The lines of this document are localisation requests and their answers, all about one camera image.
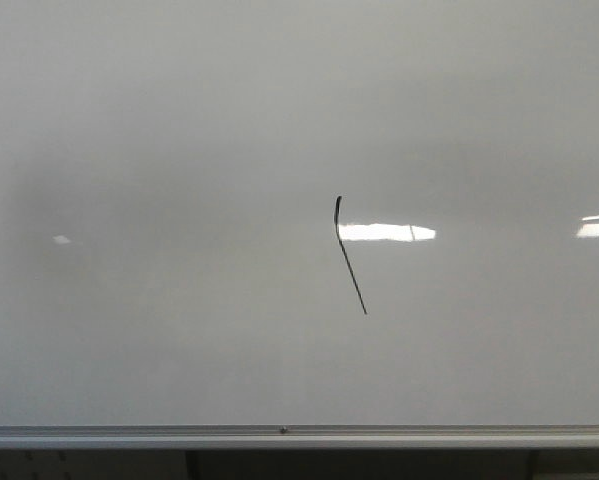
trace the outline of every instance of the aluminum ledge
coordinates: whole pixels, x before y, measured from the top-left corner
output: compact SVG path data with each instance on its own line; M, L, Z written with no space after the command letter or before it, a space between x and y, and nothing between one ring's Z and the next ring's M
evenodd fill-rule
M596 426L0 427L0 449L599 448Z

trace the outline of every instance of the white surface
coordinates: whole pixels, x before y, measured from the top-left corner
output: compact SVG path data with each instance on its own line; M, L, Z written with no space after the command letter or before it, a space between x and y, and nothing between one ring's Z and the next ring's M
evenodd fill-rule
M599 424L585 215L599 2L0 2L0 425Z

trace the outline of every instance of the black marker line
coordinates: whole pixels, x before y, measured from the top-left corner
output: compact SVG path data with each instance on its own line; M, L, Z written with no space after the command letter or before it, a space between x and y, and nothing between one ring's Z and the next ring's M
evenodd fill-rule
M341 247L341 251L343 252L343 258L346 259L346 265L348 265L348 271L350 272L350 276L352 277L352 283L355 284L355 290L357 290L357 296L359 297L359 302L361 302L361 308L363 308L364 315L368 315L368 311L366 310L366 305L363 303L363 297L361 296L361 290L359 290L359 284L357 283L357 279L355 278L355 273L352 271L352 265L350 265L350 260L348 259L348 254L346 253L346 248L343 246L343 241L341 240L341 236L339 235L339 207L341 206L341 195L337 197L337 202L335 203L335 232L337 233L337 240L339 241L339 246Z

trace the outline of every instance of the whiteboard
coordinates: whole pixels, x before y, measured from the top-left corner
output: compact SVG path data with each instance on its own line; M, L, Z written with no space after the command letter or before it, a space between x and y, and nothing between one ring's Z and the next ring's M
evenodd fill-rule
M0 426L599 425L595 216L599 2L0 2Z

